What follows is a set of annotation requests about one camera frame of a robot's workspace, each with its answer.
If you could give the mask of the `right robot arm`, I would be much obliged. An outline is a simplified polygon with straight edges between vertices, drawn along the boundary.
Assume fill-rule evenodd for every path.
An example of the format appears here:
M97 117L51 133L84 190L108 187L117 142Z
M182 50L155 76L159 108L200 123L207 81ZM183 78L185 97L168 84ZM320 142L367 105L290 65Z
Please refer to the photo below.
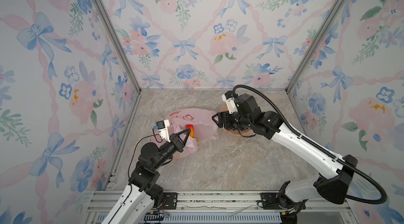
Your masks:
M235 96L228 91L222 99L227 110L212 116L219 128L251 129L255 134L288 148L318 171L318 175L311 178L285 182L275 197L275 204L283 209L298 209L309 199L323 198L337 205L345 202L353 172L337 163L339 154L305 141L299 131L287 126L280 113L263 112L251 95Z

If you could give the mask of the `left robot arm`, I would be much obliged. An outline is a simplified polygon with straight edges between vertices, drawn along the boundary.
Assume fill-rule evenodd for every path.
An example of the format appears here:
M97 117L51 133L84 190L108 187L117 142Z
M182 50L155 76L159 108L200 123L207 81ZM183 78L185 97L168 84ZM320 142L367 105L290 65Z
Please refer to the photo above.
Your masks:
M169 135L161 146L150 142L141 148L138 161L120 199L104 218L104 224L138 224L151 210L159 210L163 204L164 189L156 182L160 177L157 171L168 164L176 152L183 152L191 129Z

